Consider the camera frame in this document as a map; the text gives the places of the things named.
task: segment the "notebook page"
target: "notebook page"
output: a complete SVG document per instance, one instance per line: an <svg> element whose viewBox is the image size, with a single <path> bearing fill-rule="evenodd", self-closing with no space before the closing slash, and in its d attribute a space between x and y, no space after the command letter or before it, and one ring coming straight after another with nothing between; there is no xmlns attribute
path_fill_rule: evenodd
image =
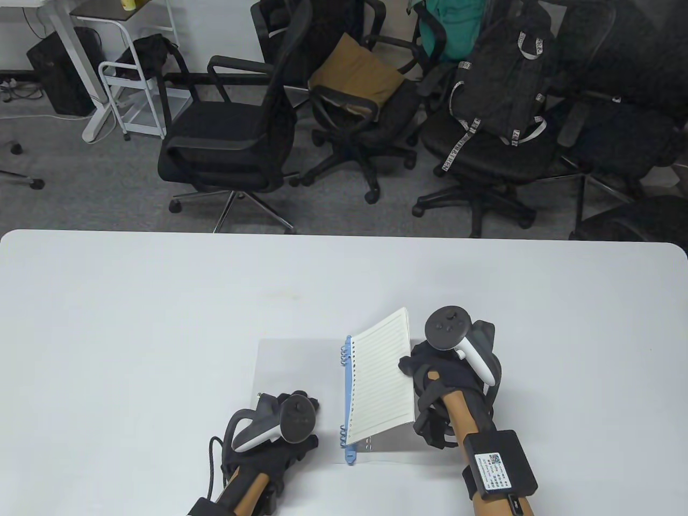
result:
<svg viewBox="0 0 688 516"><path fill-rule="evenodd" d="M354 381L346 444L414 421L413 379L397 366L410 352L406 308L352 337Z"/></svg>

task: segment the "white desk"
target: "white desk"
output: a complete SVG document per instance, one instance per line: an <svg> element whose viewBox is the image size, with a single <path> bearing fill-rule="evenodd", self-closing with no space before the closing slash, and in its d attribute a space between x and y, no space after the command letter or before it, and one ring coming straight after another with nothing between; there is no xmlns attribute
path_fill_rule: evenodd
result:
<svg viewBox="0 0 688 516"><path fill-rule="evenodd" d="M536 515L685 513L676 247L19 231L0 242L0 514L183 516L208 439L250 399L261 339L341 339L402 305L420 338L450 303L496 324L496 421L528 454ZM438 466L306 465L280 503L473 514L460 472Z"/></svg>
<svg viewBox="0 0 688 516"><path fill-rule="evenodd" d="M81 46L81 42L74 31L74 22L65 4L64 0L0 0L0 8L16 7L37 9L45 6L45 11L48 13L50 23L52 23L58 36L60 36L60 40L62 40L79 77L81 77L81 82L83 82L86 91L91 96L91 100L96 107L96 111L81 134L85 142L92 142L96 139L100 128L103 127L103 124L110 114L110 105L105 90L100 85L98 76L93 70L86 52Z"/></svg>

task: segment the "gray carpet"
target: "gray carpet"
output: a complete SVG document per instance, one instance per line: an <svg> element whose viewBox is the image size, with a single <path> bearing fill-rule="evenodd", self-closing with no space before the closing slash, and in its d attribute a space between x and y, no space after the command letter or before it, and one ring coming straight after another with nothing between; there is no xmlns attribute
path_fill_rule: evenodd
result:
<svg viewBox="0 0 688 516"><path fill-rule="evenodd" d="M256 103L259 88L234 88L236 100ZM208 90L205 95L212 95ZM0 106L0 118L13 114L51 113L50 105L16 101ZM300 111L297 137L285 171L305 171L330 152L310 141L317 127L306 105ZM106 122L104 134L113 123ZM27 186L0 179L0 235L15 228L210 232L224 198L190 201L181 213L167 210L170 197L191 191L185 185L168 184L157 174L160 139L132 135L125 142L115 129L102 142L85 144L80 134L85 121L51 118L0 120L0 140L16 138L23 155L0 149L0 168L42 178L46 186L33 191ZM428 211L423 218L411 216L419 195L452 185L451 178L432 174L436 158L418 145L418 164L412 171L401 160L376 160L382 196L369 206L363 195L367 186L355 164L345 164L310 188L284 186L263 196L300 234L378 235L408 237L466 237L470 233L468 208ZM538 210L535 225L522 230L515 222L487 215L484 237L566 239L574 224L573 181L532 184L519 190L524 203ZM585 214L593 215L618 202L606 193L590 189ZM236 203L223 227L232 233L282 233L250 200Z"/></svg>

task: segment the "black glove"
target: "black glove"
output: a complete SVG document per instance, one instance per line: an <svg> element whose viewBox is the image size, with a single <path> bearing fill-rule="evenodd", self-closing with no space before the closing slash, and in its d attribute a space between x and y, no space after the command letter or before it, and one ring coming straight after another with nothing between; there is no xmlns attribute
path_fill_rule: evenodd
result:
<svg viewBox="0 0 688 516"><path fill-rule="evenodd" d="M442 384L451 391L472 389L482 393L482 380L466 361L459 358L456 351L438 351L428 341L415 346L411 356L403 356L399 360L399 369L406 376L413 377L419 396L432 382L427 377L430 371L437 371Z"/></svg>
<svg viewBox="0 0 688 516"><path fill-rule="evenodd" d="M295 394L308 397L303 391L296 391ZM277 396L277 402L281 405L289 396L290 394L282 393ZM319 408L318 400L315 398L308 399L317 411ZM255 475L265 473L270 477L270 484L275 488L278 495L284 491L284 473L286 470L297 460L302 460L306 453L318 447L318 437L315 434L298 444L289 444L282 438L274 442L266 441L243 453L232 450L232 443L227 441L225 439L222 447L222 472L225 478L229 481L239 467L241 467L242 473L250 472Z"/></svg>
<svg viewBox="0 0 688 516"><path fill-rule="evenodd" d="M399 360L399 369L413 378L420 412L413 429L430 446L439 449L457 446L444 439L444 436L452 436L454 432L442 396L454 391L464 393L466 404L480 431L494 428L492 402L496 388L486 397L483 394L483 381L455 351L439 351L425 341L411 350L411 356L403 356ZM440 379L428 378L430 371L436 371Z"/></svg>

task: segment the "wooden arm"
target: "wooden arm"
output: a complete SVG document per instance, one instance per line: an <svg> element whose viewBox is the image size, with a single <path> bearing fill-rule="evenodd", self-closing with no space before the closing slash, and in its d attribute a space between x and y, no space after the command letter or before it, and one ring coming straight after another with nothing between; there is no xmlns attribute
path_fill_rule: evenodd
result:
<svg viewBox="0 0 688 516"><path fill-rule="evenodd" d="M260 496L263 494L263 491L265 491L265 488L268 487L269 483L270 477L265 473L260 473L256 477L256 480L253 481L253 484L251 484L251 487L248 488L244 497L234 508L234 514L236 514L236 516L251 516Z"/></svg>
<svg viewBox="0 0 688 516"><path fill-rule="evenodd" d="M435 371L430 371L428 378L430 380L439 380L440 375ZM461 453L466 462L468 462L463 442L468 434L478 433L478 430L471 411L466 404L464 393L461 391L451 392L443 396L442 401L444 406L447 407L447 412L449 412L451 427L456 434L456 441L459 443ZM534 516L528 500L526 498L519 498L519 501L521 502L524 516ZM511 507L506 499L486 502L477 493L473 496L473 510L475 511L475 516L512 516Z"/></svg>

